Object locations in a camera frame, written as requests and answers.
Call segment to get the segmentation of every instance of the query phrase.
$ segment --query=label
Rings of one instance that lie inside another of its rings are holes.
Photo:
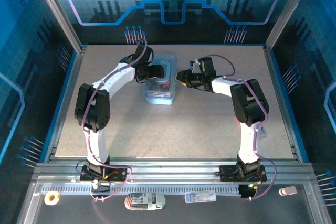
[[[131,193],[125,199],[125,207],[130,210],[158,210],[165,204],[164,195],[157,193]]]
[[[185,193],[184,198],[186,203],[213,202],[216,201],[216,192],[214,190],[192,191]]]

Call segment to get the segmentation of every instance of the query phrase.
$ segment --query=clear plastic container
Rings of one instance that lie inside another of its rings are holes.
[[[146,82],[143,96],[148,103],[170,105],[175,98],[176,55],[171,52],[154,52],[152,65],[162,65],[165,76]]]

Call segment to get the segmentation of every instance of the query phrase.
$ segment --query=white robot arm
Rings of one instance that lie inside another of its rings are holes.
[[[136,61],[138,58],[140,60],[126,68],[128,64]],[[84,119],[84,129],[86,130],[84,134],[88,150],[86,169],[89,174],[105,178],[111,171],[107,171],[108,169],[102,166],[102,164],[109,164],[104,128],[110,120],[110,102],[112,96],[122,86],[133,79],[136,79],[140,83],[140,81],[164,77],[163,67],[160,65],[151,65],[152,61],[153,50],[147,46],[138,45],[136,52],[121,59],[117,67],[106,75],[106,77],[91,85],[83,84],[79,88],[75,109],[75,118],[78,120],[79,125],[82,125],[89,100],[94,92],[96,92],[87,116]]]
[[[245,84],[223,76],[217,76],[212,59],[204,57],[191,61],[191,69],[180,71],[176,75],[177,81],[188,88],[224,94],[232,97],[235,115],[240,122],[241,141],[240,150],[237,155],[237,171],[242,179],[259,171],[260,159],[258,153],[258,142],[260,137],[260,122],[265,115],[257,104]],[[255,95],[269,112],[269,106],[257,80],[251,79],[247,84],[253,89]]]

